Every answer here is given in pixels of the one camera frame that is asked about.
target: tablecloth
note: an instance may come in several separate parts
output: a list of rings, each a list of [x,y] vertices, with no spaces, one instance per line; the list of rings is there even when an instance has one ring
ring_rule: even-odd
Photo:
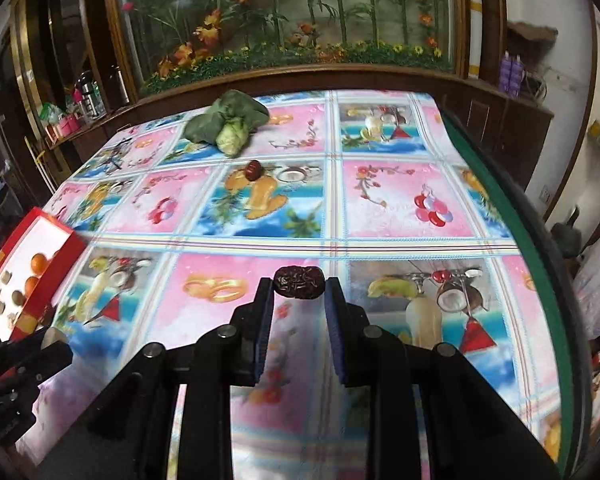
[[[238,158],[182,138],[203,109],[183,112],[117,133],[47,203],[90,243],[54,298],[74,364],[42,385],[20,449],[41,460],[143,344],[195,342],[251,301],[260,277],[317,265],[371,323],[426,348],[462,348],[557,456],[560,389],[542,305],[433,99],[338,90],[259,100],[269,124]],[[254,158],[265,174],[250,184],[242,170]],[[459,310],[452,271],[471,276],[470,309]],[[414,298],[419,272],[431,278]],[[262,380],[233,388],[231,409],[236,478],[363,477],[368,390],[339,385],[321,299],[276,297]],[[177,442],[176,424],[172,477]]]

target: metal screw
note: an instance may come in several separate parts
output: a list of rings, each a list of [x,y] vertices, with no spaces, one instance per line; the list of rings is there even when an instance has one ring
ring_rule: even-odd
[[[440,355],[442,355],[442,357],[453,357],[456,355],[456,347],[450,345],[449,343],[440,343],[436,347],[436,350]]]
[[[222,338],[233,337],[238,333],[238,329],[233,325],[222,325],[218,327],[218,335]]]
[[[362,333],[369,339],[378,339],[382,335],[382,329],[376,325],[368,325]]]
[[[147,343],[142,348],[142,355],[144,357],[156,357],[162,353],[162,350],[164,350],[164,346],[160,343]]]

